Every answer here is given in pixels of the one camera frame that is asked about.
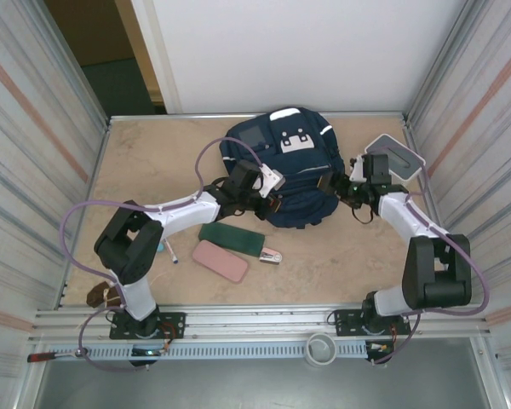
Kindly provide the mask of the aluminium mounting rail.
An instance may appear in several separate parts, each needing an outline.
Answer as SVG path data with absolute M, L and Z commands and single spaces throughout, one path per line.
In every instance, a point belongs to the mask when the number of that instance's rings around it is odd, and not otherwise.
M 260 304 L 260 305 L 162 305 L 164 312 L 187 315 L 186 342 L 298 340 L 315 332 L 333 335 L 330 313 L 357 308 L 346 304 Z M 93 312 L 67 305 L 58 310 L 39 311 L 29 333 L 31 344 L 67 344 L 78 339 L 81 324 Z M 454 317 L 427 313 L 415 333 L 420 338 L 470 338 L 491 335 L 482 314 Z

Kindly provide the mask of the pink pencil case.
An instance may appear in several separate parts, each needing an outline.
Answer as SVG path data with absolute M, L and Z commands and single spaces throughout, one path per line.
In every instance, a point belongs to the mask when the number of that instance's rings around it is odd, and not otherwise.
M 248 272 L 249 264 L 208 240 L 198 243 L 192 253 L 192 259 L 212 272 L 233 283 L 240 283 Z

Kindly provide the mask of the navy blue backpack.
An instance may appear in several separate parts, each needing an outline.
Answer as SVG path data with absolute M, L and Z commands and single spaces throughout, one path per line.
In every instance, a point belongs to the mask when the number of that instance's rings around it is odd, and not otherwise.
M 317 225 L 337 208 L 339 199 L 318 189 L 319 178 L 343 174 L 345 164 L 335 131 L 319 112 L 285 107 L 236 124 L 226 137 L 219 148 L 227 171 L 258 158 L 285 177 L 273 192 L 281 201 L 277 219 L 269 221 L 276 228 Z

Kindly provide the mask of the white grey tissue box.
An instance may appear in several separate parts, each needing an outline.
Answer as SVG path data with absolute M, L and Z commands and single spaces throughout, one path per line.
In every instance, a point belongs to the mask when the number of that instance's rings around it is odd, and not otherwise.
M 421 156 L 389 134 L 379 135 L 365 148 L 365 153 L 386 154 L 390 175 L 404 186 L 415 180 L 426 165 Z

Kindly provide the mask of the red handled tool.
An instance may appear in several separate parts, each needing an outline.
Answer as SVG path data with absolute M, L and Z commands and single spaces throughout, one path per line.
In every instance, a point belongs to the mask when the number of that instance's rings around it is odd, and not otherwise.
M 86 348 L 81 348 L 67 352 L 43 352 L 37 354 L 29 354 L 26 358 L 26 362 L 27 363 L 45 362 L 65 357 L 83 358 L 87 353 L 88 350 Z

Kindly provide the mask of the green pencil case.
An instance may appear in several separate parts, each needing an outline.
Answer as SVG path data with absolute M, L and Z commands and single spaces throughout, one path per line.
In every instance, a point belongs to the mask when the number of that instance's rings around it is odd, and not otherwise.
M 209 241 L 229 251 L 254 257 L 261 254 L 265 242 L 265 236 L 261 233 L 220 222 L 203 224 L 198 239 Z

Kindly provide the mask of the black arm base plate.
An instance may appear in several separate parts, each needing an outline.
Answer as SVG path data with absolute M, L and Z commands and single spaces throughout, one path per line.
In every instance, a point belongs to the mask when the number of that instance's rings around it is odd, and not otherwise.
M 155 310 L 143 320 L 126 312 L 111 318 L 109 337 L 112 340 L 182 339 L 186 329 L 186 313 L 165 313 Z
M 361 309 L 335 310 L 333 320 L 338 337 L 406 336 L 411 331 L 409 322 L 400 316 L 369 316 Z

